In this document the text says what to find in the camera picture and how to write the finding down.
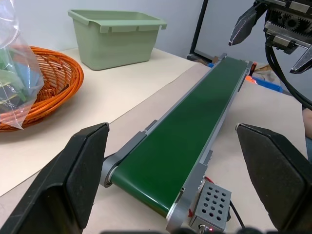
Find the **clear plastic bag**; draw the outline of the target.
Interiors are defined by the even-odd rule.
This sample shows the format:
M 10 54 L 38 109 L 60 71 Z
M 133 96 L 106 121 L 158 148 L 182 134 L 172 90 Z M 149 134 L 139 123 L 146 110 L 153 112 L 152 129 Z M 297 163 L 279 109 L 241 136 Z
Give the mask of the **clear plastic bag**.
M 0 0 L 0 123 L 22 129 L 43 85 L 37 58 L 22 38 L 14 0 Z

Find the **person behind table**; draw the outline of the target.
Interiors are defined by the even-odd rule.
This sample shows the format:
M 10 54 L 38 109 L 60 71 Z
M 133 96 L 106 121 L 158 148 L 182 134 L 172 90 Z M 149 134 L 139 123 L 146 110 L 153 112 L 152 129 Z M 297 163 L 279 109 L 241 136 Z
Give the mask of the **person behind table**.
M 312 111 L 305 108 L 302 110 L 302 116 L 305 128 L 308 160 L 312 162 Z

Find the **blue plastic tray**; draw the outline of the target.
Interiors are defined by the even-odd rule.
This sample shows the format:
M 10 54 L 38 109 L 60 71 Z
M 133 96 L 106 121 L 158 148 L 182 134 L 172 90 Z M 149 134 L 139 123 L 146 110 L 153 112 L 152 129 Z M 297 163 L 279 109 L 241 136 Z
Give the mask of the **blue plastic tray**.
M 252 80 L 254 80 L 256 82 L 257 85 L 260 85 L 262 87 L 277 91 L 282 93 L 283 89 L 280 85 L 277 85 L 275 83 L 260 79 L 260 78 L 256 78 L 256 77 L 252 77 Z

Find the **orange wicker basket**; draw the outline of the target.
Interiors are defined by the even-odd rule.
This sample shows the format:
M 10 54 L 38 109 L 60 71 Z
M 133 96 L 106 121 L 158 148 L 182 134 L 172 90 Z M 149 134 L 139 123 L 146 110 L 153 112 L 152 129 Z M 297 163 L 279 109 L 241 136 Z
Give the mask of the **orange wicker basket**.
M 0 132 L 42 121 L 83 83 L 81 66 L 49 49 L 13 45 L 0 49 Z

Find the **grey perforated control box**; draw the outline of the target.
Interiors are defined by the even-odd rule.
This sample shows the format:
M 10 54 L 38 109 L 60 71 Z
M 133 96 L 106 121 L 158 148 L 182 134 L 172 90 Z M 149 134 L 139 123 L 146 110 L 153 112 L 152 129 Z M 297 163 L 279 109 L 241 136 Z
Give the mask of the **grey perforated control box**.
M 199 193 L 189 226 L 199 231 L 205 226 L 209 231 L 223 232 L 228 222 L 232 193 L 206 181 Z

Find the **black metal frame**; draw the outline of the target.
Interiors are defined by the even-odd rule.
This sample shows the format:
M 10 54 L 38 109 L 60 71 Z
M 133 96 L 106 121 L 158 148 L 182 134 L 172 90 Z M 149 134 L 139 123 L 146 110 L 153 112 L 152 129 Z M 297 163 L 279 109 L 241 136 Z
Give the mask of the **black metal frame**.
M 213 31 L 210 31 L 213 26 L 212 23 L 209 22 L 209 6 L 211 6 L 211 4 L 209 4 L 209 0 L 203 0 L 191 48 L 187 55 L 188 60 L 195 61 L 197 59 L 203 59 L 208 62 L 212 61 L 215 56 L 219 56 L 218 53 L 215 53 L 213 45 Z

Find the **pale green plastic bin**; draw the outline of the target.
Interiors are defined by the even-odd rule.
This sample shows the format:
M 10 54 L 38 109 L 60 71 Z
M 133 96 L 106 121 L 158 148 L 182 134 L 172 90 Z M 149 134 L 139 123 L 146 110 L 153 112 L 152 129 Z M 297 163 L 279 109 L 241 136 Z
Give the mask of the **pale green plastic bin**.
M 80 60 L 98 71 L 150 59 L 160 29 L 167 23 L 133 11 L 72 9 Z

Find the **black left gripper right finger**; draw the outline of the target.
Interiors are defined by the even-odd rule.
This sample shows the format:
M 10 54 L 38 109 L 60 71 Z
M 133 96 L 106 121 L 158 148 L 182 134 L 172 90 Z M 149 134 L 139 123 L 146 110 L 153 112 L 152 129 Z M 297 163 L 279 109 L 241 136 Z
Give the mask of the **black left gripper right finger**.
M 278 231 L 312 234 L 312 163 L 283 135 L 236 127 L 250 180 Z

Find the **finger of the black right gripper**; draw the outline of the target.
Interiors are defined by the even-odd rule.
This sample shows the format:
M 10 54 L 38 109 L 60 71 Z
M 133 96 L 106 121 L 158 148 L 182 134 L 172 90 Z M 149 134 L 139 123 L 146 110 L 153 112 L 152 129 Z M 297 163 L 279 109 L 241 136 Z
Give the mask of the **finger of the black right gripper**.
M 252 6 L 239 17 L 230 36 L 229 46 L 240 44 L 249 36 L 257 21 L 258 7 L 259 4 Z
M 292 74 L 301 74 L 312 68 L 312 45 L 306 50 L 301 58 L 290 70 Z

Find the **green conveyor belt unit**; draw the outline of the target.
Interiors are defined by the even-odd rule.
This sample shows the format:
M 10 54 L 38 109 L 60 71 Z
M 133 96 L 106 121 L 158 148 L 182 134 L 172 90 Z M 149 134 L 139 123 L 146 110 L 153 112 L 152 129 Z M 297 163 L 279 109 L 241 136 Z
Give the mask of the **green conveyor belt unit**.
M 252 62 L 222 55 L 159 120 L 106 157 L 100 183 L 116 185 L 179 228 L 204 181 L 212 144 Z

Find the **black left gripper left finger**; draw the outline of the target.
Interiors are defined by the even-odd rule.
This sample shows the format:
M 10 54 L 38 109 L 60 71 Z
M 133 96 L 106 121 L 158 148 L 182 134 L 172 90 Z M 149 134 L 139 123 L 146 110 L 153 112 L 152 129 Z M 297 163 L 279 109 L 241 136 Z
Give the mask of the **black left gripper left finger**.
M 38 174 L 0 234 L 82 234 L 101 177 L 109 124 L 75 133 Z

